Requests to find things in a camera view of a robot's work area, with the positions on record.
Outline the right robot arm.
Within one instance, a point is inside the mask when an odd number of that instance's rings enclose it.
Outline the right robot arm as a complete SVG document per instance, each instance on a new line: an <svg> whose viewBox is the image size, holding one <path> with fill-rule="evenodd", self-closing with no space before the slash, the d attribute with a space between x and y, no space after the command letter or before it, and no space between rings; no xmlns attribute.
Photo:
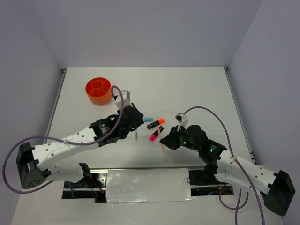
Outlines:
<svg viewBox="0 0 300 225"><path fill-rule="evenodd" d="M274 172L232 155L225 146L209 139L199 125L172 127L160 143L172 150L185 147L196 151L206 164L203 174L208 183L219 181L245 191L256 191L267 209L280 216L286 215L295 195L288 173Z"/></svg>

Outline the orange round divided container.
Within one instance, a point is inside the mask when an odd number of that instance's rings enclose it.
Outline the orange round divided container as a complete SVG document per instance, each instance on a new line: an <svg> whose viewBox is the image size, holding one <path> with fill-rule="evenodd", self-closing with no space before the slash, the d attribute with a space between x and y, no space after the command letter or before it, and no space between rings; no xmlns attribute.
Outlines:
<svg viewBox="0 0 300 225"><path fill-rule="evenodd" d="M112 99L111 83L103 77L96 77L87 82L85 92L93 104L104 105Z"/></svg>

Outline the black highlighter orange cap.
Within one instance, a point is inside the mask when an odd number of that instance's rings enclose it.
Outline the black highlighter orange cap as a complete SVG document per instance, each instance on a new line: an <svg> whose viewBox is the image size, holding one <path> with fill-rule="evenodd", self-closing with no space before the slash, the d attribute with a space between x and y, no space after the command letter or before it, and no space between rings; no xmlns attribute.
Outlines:
<svg viewBox="0 0 300 225"><path fill-rule="evenodd" d="M164 118L160 118L160 119L158 119L158 120L156 120L156 121L148 124L147 125L147 129L152 129L152 128L154 128L156 126L159 126L159 125L161 125L163 123L165 123L165 119Z"/></svg>

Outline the blue translucent pen cap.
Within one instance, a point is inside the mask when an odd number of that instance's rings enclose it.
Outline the blue translucent pen cap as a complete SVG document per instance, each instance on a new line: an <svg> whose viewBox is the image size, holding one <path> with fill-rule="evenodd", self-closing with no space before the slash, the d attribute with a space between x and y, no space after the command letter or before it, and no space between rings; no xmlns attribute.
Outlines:
<svg viewBox="0 0 300 225"><path fill-rule="evenodd" d="M143 118L143 121L144 121L144 122L153 122L154 119L153 119L153 118L149 118L149 117L144 117L144 118Z"/></svg>

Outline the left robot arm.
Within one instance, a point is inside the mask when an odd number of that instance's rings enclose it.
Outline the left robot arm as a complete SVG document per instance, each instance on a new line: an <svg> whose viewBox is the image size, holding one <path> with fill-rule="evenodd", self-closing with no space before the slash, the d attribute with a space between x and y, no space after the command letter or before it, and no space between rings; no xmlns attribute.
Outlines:
<svg viewBox="0 0 300 225"><path fill-rule="evenodd" d="M35 188L46 181L59 180L88 186L92 175L86 163L64 165L62 161L86 150L125 139L143 123L143 114L132 105L62 140L35 146L29 142L22 143L16 158L22 188Z"/></svg>

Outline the black highlighter pink cap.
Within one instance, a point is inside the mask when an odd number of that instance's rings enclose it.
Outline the black highlighter pink cap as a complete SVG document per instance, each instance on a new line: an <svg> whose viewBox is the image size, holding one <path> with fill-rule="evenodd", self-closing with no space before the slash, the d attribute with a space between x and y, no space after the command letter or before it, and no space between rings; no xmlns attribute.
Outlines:
<svg viewBox="0 0 300 225"><path fill-rule="evenodd" d="M158 136L161 135L161 132L164 130L164 127L163 126L159 126L155 131L154 133L149 137L149 140L151 142L154 142Z"/></svg>

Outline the reflective silver front panel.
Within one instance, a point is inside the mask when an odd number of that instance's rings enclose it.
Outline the reflective silver front panel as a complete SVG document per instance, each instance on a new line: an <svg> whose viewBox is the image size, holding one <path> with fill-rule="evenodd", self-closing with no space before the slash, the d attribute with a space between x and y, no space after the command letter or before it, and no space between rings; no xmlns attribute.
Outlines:
<svg viewBox="0 0 300 225"><path fill-rule="evenodd" d="M182 202L192 200L188 169L109 170L108 203Z"/></svg>

